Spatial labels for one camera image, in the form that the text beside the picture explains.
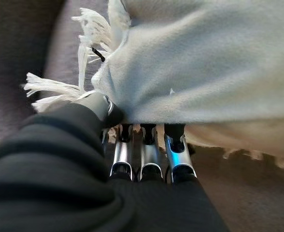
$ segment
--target black sleeve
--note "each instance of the black sleeve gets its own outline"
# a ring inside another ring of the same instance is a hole
[[[101,128],[71,103],[31,117],[0,144],[0,232],[123,230],[133,210],[106,184]]]

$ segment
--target white fleece blanket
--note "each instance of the white fleece blanket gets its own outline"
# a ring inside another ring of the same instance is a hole
[[[284,167],[284,0],[110,0],[110,25],[81,13],[79,87],[28,75],[30,94],[62,93],[35,103],[39,111],[85,93],[101,45],[92,83],[127,122],[186,123],[190,143],[271,154]]]

